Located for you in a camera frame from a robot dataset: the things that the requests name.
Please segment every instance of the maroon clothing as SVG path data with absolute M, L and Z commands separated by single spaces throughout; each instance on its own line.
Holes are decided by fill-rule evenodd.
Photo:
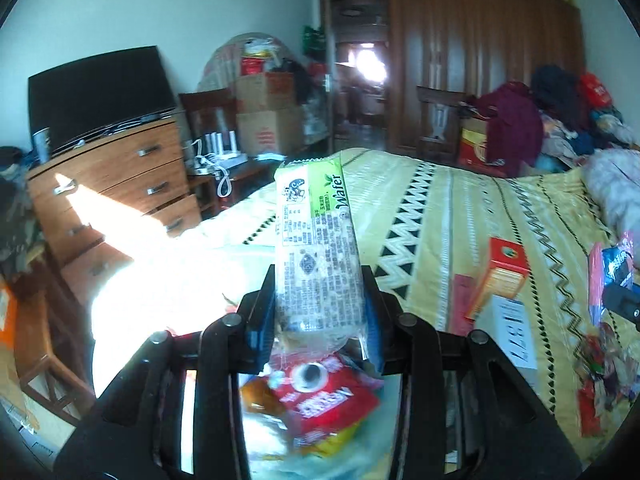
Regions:
M 518 176 L 520 163 L 535 165 L 542 149 L 544 129 L 538 107 L 533 102 L 529 87 L 520 82 L 509 82 L 483 95 L 472 105 L 488 117 L 486 161 L 504 161 L 504 172 Z

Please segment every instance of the orange box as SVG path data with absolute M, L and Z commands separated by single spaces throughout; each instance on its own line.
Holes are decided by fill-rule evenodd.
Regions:
M 4 343 L 10 350 L 14 349 L 17 313 L 18 302 L 0 276 L 0 343 Z
M 475 319 L 491 296 L 514 299 L 529 277 L 527 255 L 520 244 L 489 238 L 487 255 L 484 276 L 466 313 L 468 319 Z
M 469 118 L 462 121 L 460 135 L 460 149 L 458 150 L 458 165 L 471 171 L 491 176 L 506 177 L 500 166 L 486 163 L 486 130 L 487 122 L 481 119 Z

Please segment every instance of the cord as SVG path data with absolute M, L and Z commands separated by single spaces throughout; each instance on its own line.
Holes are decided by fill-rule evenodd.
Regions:
M 201 163 L 201 164 L 205 164 L 206 166 L 210 166 L 212 168 L 214 168 L 215 170 L 218 170 L 222 173 L 222 178 L 220 179 L 220 182 L 218 183 L 218 196 L 220 198 L 226 198 L 231 194 L 231 179 L 229 179 L 229 172 L 227 171 L 227 169 L 224 166 L 220 166 L 219 164 L 212 162 L 211 160 L 209 160 L 209 157 L 212 156 L 214 160 L 215 159 L 215 154 L 214 153 L 207 153 L 207 155 L 203 155 L 202 154 L 202 140 L 201 139 L 196 139 L 191 143 L 191 146 L 193 146 L 194 144 L 198 145 L 198 154 L 195 156 L 195 159 Z M 223 194 L 222 193 L 222 187 L 226 184 L 226 193 Z

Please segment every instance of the pink package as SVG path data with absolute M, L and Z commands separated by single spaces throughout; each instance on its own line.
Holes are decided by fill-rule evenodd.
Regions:
M 602 304 L 604 288 L 615 283 L 632 288 L 634 283 L 634 245 L 631 234 L 622 233 L 619 243 L 602 249 L 596 243 L 589 253 L 589 313 L 591 322 L 598 326 L 606 310 Z

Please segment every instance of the wooden dresser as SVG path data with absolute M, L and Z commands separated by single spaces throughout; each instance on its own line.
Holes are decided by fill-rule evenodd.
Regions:
M 200 223 L 173 120 L 90 142 L 34 168 L 27 179 L 50 251 L 85 306 L 145 251 L 142 242 Z

